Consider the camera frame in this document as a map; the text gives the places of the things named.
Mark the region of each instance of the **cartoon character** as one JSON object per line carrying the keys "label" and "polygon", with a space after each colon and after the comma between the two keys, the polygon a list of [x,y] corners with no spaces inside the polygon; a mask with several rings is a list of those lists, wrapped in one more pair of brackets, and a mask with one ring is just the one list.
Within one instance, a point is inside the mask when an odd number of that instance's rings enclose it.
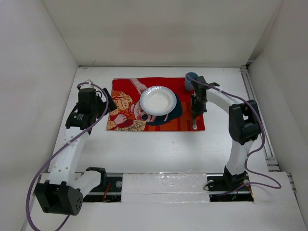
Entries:
{"label": "cartoon character", "polygon": [[[137,79],[130,79],[130,81],[139,95],[147,89]],[[133,99],[122,91],[113,90],[111,97],[116,103],[117,109],[110,113],[107,124],[108,130],[143,131],[146,125],[159,126],[182,115],[182,105],[177,95],[175,108],[172,112],[162,116],[154,116],[146,113],[141,108],[140,101],[134,103]]]}

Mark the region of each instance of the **red placemat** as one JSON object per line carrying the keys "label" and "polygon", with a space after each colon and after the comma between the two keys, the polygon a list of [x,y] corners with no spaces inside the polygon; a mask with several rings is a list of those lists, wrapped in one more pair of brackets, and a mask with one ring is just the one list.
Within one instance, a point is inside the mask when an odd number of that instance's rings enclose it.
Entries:
{"label": "red placemat", "polygon": [[[141,93],[151,86],[164,86],[177,97],[175,109],[167,115],[151,116],[140,107]],[[111,97],[117,105],[108,118],[107,130],[117,131],[195,131],[193,130],[191,92],[184,88],[184,78],[114,79]],[[205,130],[203,116],[197,118],[198,129]]]}

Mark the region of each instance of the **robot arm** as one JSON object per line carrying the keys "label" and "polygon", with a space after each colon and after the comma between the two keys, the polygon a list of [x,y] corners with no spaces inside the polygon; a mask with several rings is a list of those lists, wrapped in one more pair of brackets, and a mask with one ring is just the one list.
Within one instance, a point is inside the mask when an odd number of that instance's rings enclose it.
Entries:
{"label": "robot arm", "polygon": [[[210,86],[219,87],[217,83],[206,83],[203,76],[196,79],[198,82]],[[206,103],[212,102],[229,114],[229,133],[232,137],[232,148],[229,161],[227,162],[223,180],[219,183],[224,185],[226,191],[233,190],[246,178],[245,160],[253,141],[260,134],[260,127],[252,111],[242,101],[227,96],[221,91],[210,89],[204,85],[192,82],[195,94],[191,96],[192,116],[206,112]],[[259,114],[256,101],[248,101]]]}
{"label": "robot arm", "polygon": [[[108,112],[116,109],[107,89]],[[106,102],[103,102],[92,85],[83,85],[79,89],[78,103],[66,121],[64,144],[69,145],[59,154],[45,183],[36,185],[34,193],[45,213],[77,215],[81,209],[83,197],[98,185],[106,184],[104,168],[90,167],[77,180],[75,171],[84,144],[91,129],[74,140],[81,130],[89,128],[103,115]]]}

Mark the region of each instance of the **cable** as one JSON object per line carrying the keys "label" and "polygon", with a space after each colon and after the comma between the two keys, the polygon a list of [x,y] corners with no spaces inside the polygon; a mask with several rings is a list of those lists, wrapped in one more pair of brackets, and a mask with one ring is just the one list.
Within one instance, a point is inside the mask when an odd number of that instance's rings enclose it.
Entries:
{"label": "cable", "polygon": [[[81,133],[79,133],[78,135],[76,135],[74,138],[72,138],[70,140],[70,142],[74,142],[76,139],[78,139],[80,136],[82,136],[83,134],[85,134],[86,132],[88,132],[90,129],[92,129],[106,114],[107,112],[107,109],[108,109],[108,104],[109,104],[109,101],[108,101],[108,96],[107,94],[105,93],[105,91],[103,89],[101,89],[99,86],[97,86],[96,84],[94,83],[91,83],[91,82],[83,82],[83,83],[80,83],[77,85],[77,88],[84,85],[84,84],[89,84],[89,85],[93,85],[94,87],[97,87],[105,96],[106,98],[106,107],[105,107],[105,110],[102,114],[101,117],[99,117],[91,126],[89,126],[87,129],[83,130]],[[39,169],[39,171],[35,174],[34,178],[32,179],[31,183],[30,183],[30,186],[29,186],[29,189],[28,189],[28,193],[27,193],[27,197],[26,197],[26,216],[27,216],[27,220],[29,222],[29,225],[31,226],[31,228],[34,230],[34,231],[41,231],[39,230],[35,224],[33,223],[32,219],[31,219],[31,212],[30,212],[30,197],[31,197],[31,192],[32,192],[32,189],[33,189],[33,186],[37,180],[37,178],[39,177],[39,175],[44,171],[44,169],[48,166],[48,164],[52,161],[53,158],[55,158],[60,152],[62,152],[69,144],[66,143],[65,145],[63,145],[58,151],[56,151],[44,164],[43,166]],[[55,231],[59,231],[63,225],[66,223],[67,219],[69,218],[69,215],[67,215],[67,217],[65,218],[65,220],[62,222],[62,224],[55,230]]]}
{"label": "cable", "polygon": [[109,189],[110,189],[110,186],[111,186],[111,183],[108,183],[108,184],[107,184],[107,189],[106,189],[106,191],[104,192],[104,195],[103,195],[103,202],[104,202],[104,200],[105,200],[106,197],[107,197],[107,193],[108,193],[108,191],[109,191]]}
{"label": "cable", "polygon": [[262,185],[262,186],[270,187],[270,188],[273,188],[273,189],[281,189],[281,187],[282,187],[281,184],[280,184],[277,180],[275,180],[273,177],[270,177],[270,176],[265,175],[265,174],[263,174],[263,173],[259,173],[259,172],[252,171],[252,170],[250,170],[250,169],[248,168],[248,166],[247,166],[247,164],[248,164],[248,158],[249,158],[253,153],[256,153],[256,152],[260,151],[260,150],[264,147],[264,144],[265,144],[265,131],[264,131],[263,123],[262,123],[261,118],[259,117],[258,113],[257,113],[257,112],[255,111],[255,109],[252,107],[252,105],[251,105],[248,101],[246,101],[245,99],[243,99],[242,97],[239,97],[239,96],[236,96],[236,95],[232,95],[232,94],[230,94],[230,93],[228,93],[228,92],[225,92],[225,91],[222,90],[222,89],[219,89],[219,88],[213,87],[213,86],[211,86],[211,85],[208,85],[208,84],[199,82],[199,81],[195,80],[194,78],[190,77],[188,74],[186,74],[186,76],[188,76],[188,78],[190,78],[191,81],[194,81],[194,82],[196,82],[196,83],[198,83],[198,84],[204,85],[204,86],[206,86],[206,87],[208,87],[208,88],[217,90],[217,91],[221,92],[222,94],[227,95],[227,96],[229,96],[229,97],[233,97],[233,98],[236,98],[236,99],[238,99],[238,100],[240,100],[240,101],[243,101],[243,102],[251,109],[252,113],[253,113],[254,116],[256,117],[257,122],[258,122],[258,124],[259,124],[259,126],[260,126],[261,137],[262,137],[262,144],[260,145],[260,147],[258,147],[257,149],[255,149],[255,150],[253,150],[253,151],[251,151],[250,153],[247,154],[247,158],[246,158],[245,164],[244,164],[244,165],[245,165],[245,169],[247,170],[247,172],[250,172],[250,173],[253,173],[253,174],[262,176],[262,177],[266,177],[266,178],[268,178],[268,179],[274,181],[274,182],[277,183],[277,185],[278,185],[278,186],[272,186],[272,185],[268,185],[268,184],[264,184],[264,183],[259,183],[259,182],[248,182],[248,183],[245,183],[245,184],[241,185],[240,187],[238,187],[238,188],[236,188],[236,189],[234,189],[234,190],[232,190],[232,191],[230,191],[230,192],[225,192],[225,193],[217,194],[217,196],[218,196],[218,195],[219,195],[219,196],[228,195],[228,194],[230,194],[230,193],[232,193],[232,192],[238,191],[238,190],[241,189],[242,187],[245,187],[245,186],[248,186],[248,185],[251,185],[251,184]]}

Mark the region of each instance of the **blue cup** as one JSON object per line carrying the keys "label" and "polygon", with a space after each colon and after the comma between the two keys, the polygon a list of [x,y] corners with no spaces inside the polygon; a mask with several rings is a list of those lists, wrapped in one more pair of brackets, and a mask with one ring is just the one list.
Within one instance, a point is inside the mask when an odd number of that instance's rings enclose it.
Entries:
{"label": "blue cup", "polygon": [[195,72],[188,72],[185,75],[185,82],[184,82],[185,90],[193,91],[192,80],[187,75],[189,75],[193,79],[196,79],[198,75]]}

